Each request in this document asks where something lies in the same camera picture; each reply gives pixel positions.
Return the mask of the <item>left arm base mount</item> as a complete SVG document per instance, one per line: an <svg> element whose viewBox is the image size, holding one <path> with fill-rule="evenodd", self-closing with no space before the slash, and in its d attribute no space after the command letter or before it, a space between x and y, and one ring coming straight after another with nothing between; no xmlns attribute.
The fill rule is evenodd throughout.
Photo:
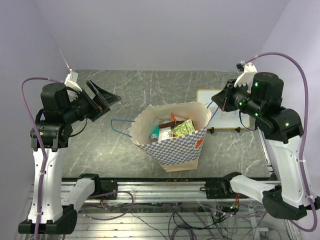
<svg viewBox="0 0 320 240"><path fill-rule="evenodd" d="M116 200L117 199L117 192L118 191L118 184L115 180L110 179L100 179L100 186L98 191L96 192L97 195L108 194L101 196L103 200Z"/></svg>

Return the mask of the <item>checkered paper bag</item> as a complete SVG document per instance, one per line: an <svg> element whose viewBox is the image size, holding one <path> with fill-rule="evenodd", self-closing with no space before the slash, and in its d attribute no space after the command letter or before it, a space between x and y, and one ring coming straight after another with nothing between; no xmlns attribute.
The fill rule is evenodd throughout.
<svg viewBox="0 0 320 240"><path fill-rule="evenodd" d="M191 119L195 131L162 141L150 139L157 125L172 122L171 113L177 121ZM149 105L135 119L130 120L131 126L126 136L136 147L155 159L166 172L195 170L212 117L212 111L201 102Z"/></svg>

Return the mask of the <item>green snack packet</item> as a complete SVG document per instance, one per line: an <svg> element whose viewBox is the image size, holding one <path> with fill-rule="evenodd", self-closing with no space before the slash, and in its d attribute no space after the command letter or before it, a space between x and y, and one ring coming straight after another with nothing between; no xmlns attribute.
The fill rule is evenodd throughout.
<svg viewBox="0 0 320 240"><path fill-rule="evenodd" d="M177 125L174 129L171 130L172 134L176 137L187 135L195 131L196 129L191 119L185 120L183 123Z"/></svg>

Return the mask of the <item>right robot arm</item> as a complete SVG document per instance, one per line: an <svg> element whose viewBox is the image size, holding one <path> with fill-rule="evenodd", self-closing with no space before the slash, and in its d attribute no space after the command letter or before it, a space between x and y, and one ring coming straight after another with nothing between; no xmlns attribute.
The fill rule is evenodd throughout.
<svg viewBox="0 0 320 240"><path fill-rule="evenodd" d="M311 204L319 209L320 198L307 193L308 184L301 173L301 118L295 110L282 106L283 80L274 73L258 72L251 87L235 83L229 80L211 99L224 112L239 111L255 119L255 128L272 148L281 183L268 185L233 172L223 177L221 194L226 198L241 194L255 199L276 219L297 221L307 215Z"/></svg>

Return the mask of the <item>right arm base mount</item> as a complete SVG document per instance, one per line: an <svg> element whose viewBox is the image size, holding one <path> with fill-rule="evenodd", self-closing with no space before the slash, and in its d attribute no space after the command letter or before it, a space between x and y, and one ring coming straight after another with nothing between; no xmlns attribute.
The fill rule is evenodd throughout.
<svg viewBox="0 0 320 240"><path fill-rule="evenodd" d="M224 189L224 185L219 180L207 181L199 190L205 193L208 200L226 199L229 197L228 192Z"/></svg>

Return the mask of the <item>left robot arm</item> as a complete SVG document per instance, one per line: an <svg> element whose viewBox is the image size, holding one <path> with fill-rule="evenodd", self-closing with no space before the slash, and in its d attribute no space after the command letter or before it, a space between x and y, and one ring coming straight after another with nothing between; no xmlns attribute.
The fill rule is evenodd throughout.
<svg viewBox="0 0 320 240"><path fill-rule="evenodd" d="M34 187L30 212L18 225L18 232L33 235L69 235L77 224L78 211L88 199L98 198L103 187L95 173L82 174L66 196L61 195L63 161L72 125L96 121L110 111L121 97L103 90L92 81L86 89L75 82L49 79L42 88L42 108L31 116L31 148L34 159Z"/></svg>

